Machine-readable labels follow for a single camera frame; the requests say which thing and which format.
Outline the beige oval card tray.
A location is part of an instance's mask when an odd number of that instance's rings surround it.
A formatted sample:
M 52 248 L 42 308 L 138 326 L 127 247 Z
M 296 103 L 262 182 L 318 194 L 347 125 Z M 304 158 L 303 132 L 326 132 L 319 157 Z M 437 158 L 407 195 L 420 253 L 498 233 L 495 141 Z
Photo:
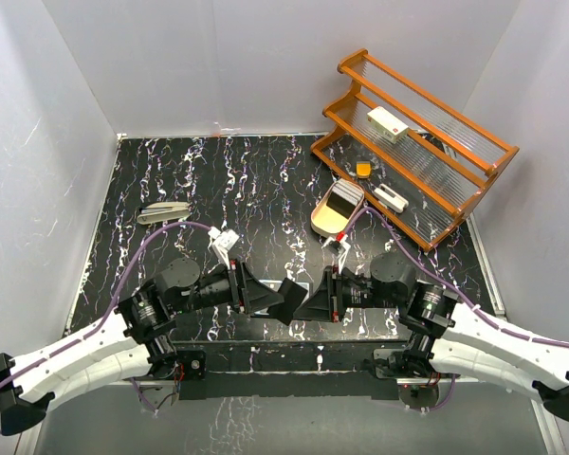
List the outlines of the beige oval card tray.
M 332 193 L 335 183 L 331 185 L 319 204 L 313 209 L 310 216 L 312 229 L 322 237 L 335 236 L 344 231 L 350 220 L 358 212 L 364 200 L 363 199 L 357 206 L 354 206 L 341 199 Z

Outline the stack of credit cards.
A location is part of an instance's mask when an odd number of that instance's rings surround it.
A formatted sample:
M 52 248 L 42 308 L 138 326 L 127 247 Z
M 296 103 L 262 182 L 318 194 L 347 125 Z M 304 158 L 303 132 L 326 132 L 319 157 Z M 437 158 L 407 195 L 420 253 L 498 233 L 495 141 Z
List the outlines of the stack of credit cards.
M 354 206 L 357 206 L 364 199 L 364 190 L 347 180 L 336 182 L 332 193 Z

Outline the black leather card holder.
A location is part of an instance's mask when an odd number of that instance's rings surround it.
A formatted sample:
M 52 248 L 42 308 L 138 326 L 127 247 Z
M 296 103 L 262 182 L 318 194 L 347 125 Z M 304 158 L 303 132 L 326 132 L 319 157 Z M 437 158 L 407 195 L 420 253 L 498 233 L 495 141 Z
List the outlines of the black leather card holder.
M 285 278 L 280 282 L 274 280 L 260 280 L 261 284 L 270 290 L 276 291 L 284 302 L 253 313 L 253 318 L 276 319 L 284 325 L 289 325 L 293 320 L 295 311 L 309 297 L 312 284 L 309 282 L 293 282 Z

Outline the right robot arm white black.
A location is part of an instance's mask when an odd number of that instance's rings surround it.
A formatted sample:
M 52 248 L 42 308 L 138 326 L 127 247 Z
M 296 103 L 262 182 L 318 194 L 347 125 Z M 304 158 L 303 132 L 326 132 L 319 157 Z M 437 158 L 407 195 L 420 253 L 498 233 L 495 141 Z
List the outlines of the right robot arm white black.
M 368 275 L 327 266 L 293 317 L 340 322 L 350 308 L 394 308 L 411 332 L 403 350 L 367 361 L 373 375 L 470 376 L 521 393 L 569 422 L 569 346 L 469 307 L 444 285 L 417 279 L 406 261 L 380 254 Z

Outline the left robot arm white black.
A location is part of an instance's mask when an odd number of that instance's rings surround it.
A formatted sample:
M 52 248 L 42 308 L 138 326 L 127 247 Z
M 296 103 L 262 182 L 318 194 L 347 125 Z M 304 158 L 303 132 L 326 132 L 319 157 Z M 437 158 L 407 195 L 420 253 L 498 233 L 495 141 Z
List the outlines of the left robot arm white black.
M 227 305 L 289 321 L 286 289 L 263 284 L 237 260 L 207 275 L 191 259 L 171 262 L 106 317 L 28 355 L 0 354 L 0 434 L 22 433 L 64 402 L 122 379 L 201 377 L 203 355 L 170 339 L 177 317 Z

